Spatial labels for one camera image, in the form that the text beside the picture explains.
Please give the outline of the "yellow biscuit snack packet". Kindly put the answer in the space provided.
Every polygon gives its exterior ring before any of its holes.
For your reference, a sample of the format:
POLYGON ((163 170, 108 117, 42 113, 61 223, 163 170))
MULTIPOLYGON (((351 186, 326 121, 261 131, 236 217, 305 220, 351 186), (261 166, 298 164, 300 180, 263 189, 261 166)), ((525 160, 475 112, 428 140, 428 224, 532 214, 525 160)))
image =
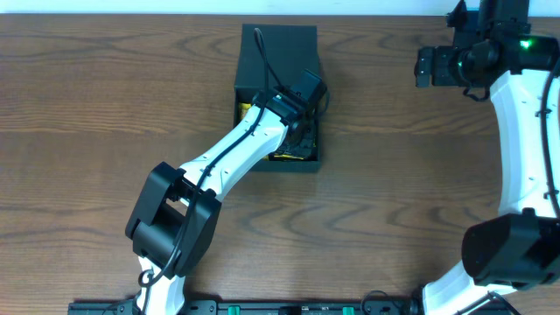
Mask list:
POLYGON ((272 160, 306 160, 305 156, 294 155, 286 152, 272 152, 267 155, 267 159, 272 160))

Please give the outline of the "yellow orange snack packet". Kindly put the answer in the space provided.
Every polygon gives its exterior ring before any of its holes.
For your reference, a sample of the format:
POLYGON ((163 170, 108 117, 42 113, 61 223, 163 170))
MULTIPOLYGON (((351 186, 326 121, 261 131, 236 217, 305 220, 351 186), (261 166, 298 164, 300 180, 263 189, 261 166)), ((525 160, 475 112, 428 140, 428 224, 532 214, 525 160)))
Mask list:
POLYGON ((239 102, 237 104, 236 123, 240 123, 245 118, 246 114, 248 113, 251 107, 252 107, 251 103, 239 102))

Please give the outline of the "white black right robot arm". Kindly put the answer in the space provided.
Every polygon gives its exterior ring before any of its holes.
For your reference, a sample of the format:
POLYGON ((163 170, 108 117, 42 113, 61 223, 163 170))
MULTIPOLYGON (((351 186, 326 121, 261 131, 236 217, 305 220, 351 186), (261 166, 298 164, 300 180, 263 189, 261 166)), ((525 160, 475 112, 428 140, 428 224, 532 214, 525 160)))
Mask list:
POLYGON ((450 45, 418 51, 420 88, 481 88, 500 136, 501 194, 495 219, 469 227, 461 259, 427 283, 420 314, 471 314, 559 278, 559 43, 536 36, 526 1, 458 2, 450 45))

